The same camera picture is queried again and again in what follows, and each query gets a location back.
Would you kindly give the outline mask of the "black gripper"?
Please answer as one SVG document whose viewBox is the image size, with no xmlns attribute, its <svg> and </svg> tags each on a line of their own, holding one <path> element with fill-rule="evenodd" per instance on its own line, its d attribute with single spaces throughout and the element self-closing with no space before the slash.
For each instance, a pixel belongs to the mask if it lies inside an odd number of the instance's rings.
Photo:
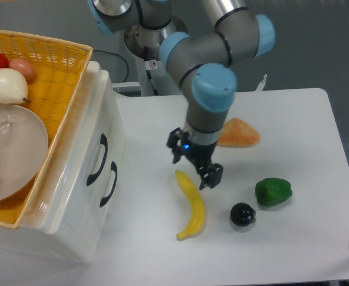
<svg viewBox="0 0 349 286">
<path fill-rule="evenodd" d="M 212 155 L 219 138 L 219 131 L 205 133 L 197 130 L 188 122 L 183 129 L 170 132 L 167 147 L 173 154 L 173 164 L 185 156 L 196 168 L 201 177 L 199 190 L 214 188 L 222 179 L 223 166 L 212 162 Z"/>
</svg>

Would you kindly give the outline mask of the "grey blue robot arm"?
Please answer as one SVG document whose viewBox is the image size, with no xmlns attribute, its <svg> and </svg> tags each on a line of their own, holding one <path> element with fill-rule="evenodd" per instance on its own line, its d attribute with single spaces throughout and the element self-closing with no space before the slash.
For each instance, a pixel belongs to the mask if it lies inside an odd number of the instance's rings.
<svg viewBox="0 0 349 286">
<path fill-rule="evenodd" d="M 155 57 L 188 101 L 183 128 L 173 130 L 167 146 L 174 162 L 186 157 L 214 188 L 223 168 L 211 157 L 234 101 L 237 79 L 231 65 L 269 52 L 276 32 L 270 18 L 253 15 L 244 1 L 205 1 L 213 32 L 193 38 L 177 30 L 169 1 L 89 1 L 102 33 L 139 27 L 138 45 L 155 48 Z"/>
</svg>

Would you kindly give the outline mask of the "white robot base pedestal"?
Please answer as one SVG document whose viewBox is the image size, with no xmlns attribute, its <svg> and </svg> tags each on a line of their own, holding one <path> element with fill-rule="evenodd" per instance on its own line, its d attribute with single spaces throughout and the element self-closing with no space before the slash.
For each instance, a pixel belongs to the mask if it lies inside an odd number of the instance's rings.
<svg viewBox="0 0 349 286">
<path fill-rule="evenodd" d="M 138 81 L 115 83 L 114 90 L 129 97 L 157 95 L 178 95 L 180 90 L 166 72 L 159 58 L 159 48 L 163 40 L 174 32 L 187 32 L 184 22 L 172 16 L 171 22 L 159 30 L 149 30 L 134 25 L 124 32 L 124 43 L 134 56 Z"/>
</svg>

